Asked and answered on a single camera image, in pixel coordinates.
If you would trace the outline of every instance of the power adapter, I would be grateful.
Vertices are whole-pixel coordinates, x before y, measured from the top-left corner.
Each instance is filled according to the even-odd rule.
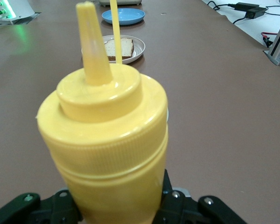
[[[247,12],[247,10],[249,9],[259,7],[259,5],[243,3],[243,2],[239,2],[237,4],[228,4],[228,6],[234,8],[234,10],[242,11],[242,12]]]
[[[255,19],[257,17],[264,15],[266,10],[267,10],[266,8],[262,8],[262,7],[251,8],[246,11],[245,17],[248,19]]]

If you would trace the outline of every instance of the bread crust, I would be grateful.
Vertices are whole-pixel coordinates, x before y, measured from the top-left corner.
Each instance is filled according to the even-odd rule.
[[[132,41],[132,47],[131,47],[130,55],[129,55],[129,56],[122,56],[122,60],[131,58],[131,57],[133,56],[133,52],[134,52],[134,42],[133,42],[133,40],[130,39],[130,38],[124,38],[124,39],[131,40],[131,41]],[[108,56],[109,61],[115,61],[115,60],[116,60],[115,55],[112,55],[112,56],[111,56],[111,55],[108,55],[108,51],[107,51],[107,56]]]

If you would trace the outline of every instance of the screw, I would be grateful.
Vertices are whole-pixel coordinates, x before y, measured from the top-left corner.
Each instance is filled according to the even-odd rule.
[[[33,199],[33,196],[32,195],[27,195],[25,198],[24,198],[24,201],[25,202],[29,202]]]
[[[214,201],[211,198],[209,198],[209,197],[206,197],[204,199],[204,202],[207,203],[207,204],[213,204],[214,203]]]
[[[175,198],[179,198],[180,194],[177,191],[173,191],[172,196],[175,197]]]
[[[64,224],[64,223],[66,223],[66,221],[67,221],[67,220],[66,220],[66,217],[63,217],[63,218],[60,220],[60,223],[61,223],[61,224]]]
[[[67,196],[67,193],[66,192],[62,192],[60,193],[59,197],[66,197]]]

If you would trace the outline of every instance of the black cable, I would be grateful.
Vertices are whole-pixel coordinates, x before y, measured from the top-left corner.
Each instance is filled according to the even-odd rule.
[[[213,7],[214,10],[219,10],[220,6],[227,6],[228,4],[222,4],[222,5],[217,5],[214,1],[210,1],[209,3],[207,3],[207,5],[209,5],[210,3],[214,3],[215,7]]]
[[[228,4],[217,5],[217,6],[213,7],[213,9],[217,11],[217,10],[221,9],[219,6],[227,6],[227,5]]]
[[[234,22],[233,22],[233,24],[235,24],[236,22],[238,22],[238,21],[240,21],[240,20],[243,20],[243,19],[245,19],[246,17],[243,17],[243,18],[240,18],[240,19],[238,19],[238,20],[235,20]]]
[[[276,5],[276,6],[266,6],[267,9],[269,9],[270,7],[280,7],[280,5]]]
[[[271,7],[280,7],[280,5],[276,5],[276,6],[266,6],[267,9],[269,9],[269,8],[271,8]],[[265,14],[280,16],[280,14],[273,14],[273,13],[267,13],[267,12],[265,12]]]
[[[273,14],[273,13],[267,13],[267,12],[265,12],[265,14],[268,14],[268,15],[278,15],[278,16],[280,16],[280,14]]]

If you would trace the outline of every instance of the blue plate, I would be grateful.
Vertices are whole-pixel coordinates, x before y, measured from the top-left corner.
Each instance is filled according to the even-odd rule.
[[[143,20],[145,12],[136,8],[119,8],[118,18],[120,25],[131,25]],[[111,10],[108,10],[102,14],[103,19],[112,24]]]

